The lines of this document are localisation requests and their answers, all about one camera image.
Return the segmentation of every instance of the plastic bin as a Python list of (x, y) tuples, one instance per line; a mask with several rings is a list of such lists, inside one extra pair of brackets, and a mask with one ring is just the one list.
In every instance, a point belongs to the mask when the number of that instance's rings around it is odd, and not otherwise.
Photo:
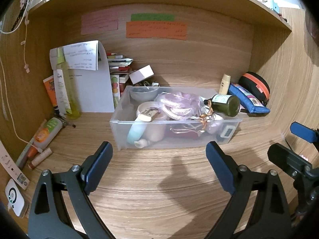
[(158, 94), (162, 92), (186, 92), (194, 93), (204, 98), (212, 98), (217, 92), (215, 89), (206, 88), (194, 88), (194, 87), (133, 87), (127, 86), (125, 91), (117, 105), (110, 123), (111, 129), (115, 138), (115, 142), (119, 150), (127, 148), (137, 148), (134, 144), (127, 142), (127, 136), (129, 134), (132, 125), (137, 125), (138, 129), (144, 130), (141, 139), (157, 140), (152, 138), (152, 134), (158, 134), (163, 136), (160, 141), (152, 142), (145, 148), (149, 149), (161, 149), (161, 148), (192, 148), (206, 146), (210, 141), (216, 141), (219, 145), (227, 144), (233, 135), (234, 130), (237, 128), (239, 122), (242, 119), (236, 116), (231, 118), (222, 115), (224, 120), (215, 121), (221, 123), (220, 129), (214, 134), (208, 132), (202, 133), (198, 137), (176, 137), (172, 134), (173, 130), (179, 130), (183, 128), (185, 124), (200, 125), (198, 120), (163, 120), (152, 122), (140, 122), (135, 121), (136, 111), (138, 106), (147, 101), (153, 101)]

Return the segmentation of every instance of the bottle of yellow liquid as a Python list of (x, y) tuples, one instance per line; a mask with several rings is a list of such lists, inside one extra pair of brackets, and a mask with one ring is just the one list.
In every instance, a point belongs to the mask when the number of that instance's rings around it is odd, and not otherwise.
[(80, 117), (80, 112), (74, 98), (74, 92), (69, 78), (69, 65), (65, 61), (63, 47), (57, 48), (56, 71), (58, 76), (58, 86), (62, 92), (66, 115), (70, 119), (75, 120)]

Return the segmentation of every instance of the pink sticky note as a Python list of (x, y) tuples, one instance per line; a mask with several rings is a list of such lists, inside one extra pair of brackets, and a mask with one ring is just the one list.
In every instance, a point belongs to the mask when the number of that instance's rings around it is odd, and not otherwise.
[(118, 29), (118, 13), (114, 8), (82, 15), (81, 35)]

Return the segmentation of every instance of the translucent storage box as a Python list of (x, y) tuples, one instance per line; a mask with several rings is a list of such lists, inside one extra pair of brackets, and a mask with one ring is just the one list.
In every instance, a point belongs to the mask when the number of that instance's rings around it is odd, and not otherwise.
[(166, 117), (164, 120), (152, 122), (135, 121), (138, 106), (144, 102), (154, 101), (162, 92), (193, 93), (207, 99), (217, 94), (215, 89), (206, 88), (127, 86), (110, 120), (119, 150), (123, 148), (192, 148), (206, 146), (210, 141), (223, 145), (229, 142), (239, 122), (242, 121), (238, 116), (231, 118), (219, 114), (224, 119), (213, 121), (217, 127), (213, 133), (202, 131), (203, 124), (199, 120), (171, 120)]

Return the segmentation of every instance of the green sticky note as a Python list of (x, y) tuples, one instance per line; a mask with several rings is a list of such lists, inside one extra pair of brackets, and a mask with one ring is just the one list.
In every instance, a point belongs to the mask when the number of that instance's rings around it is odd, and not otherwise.
[(164, 21), (173, 22), (175, 16), (167, 13), (134, 13), (131, 15), (131, 21)]

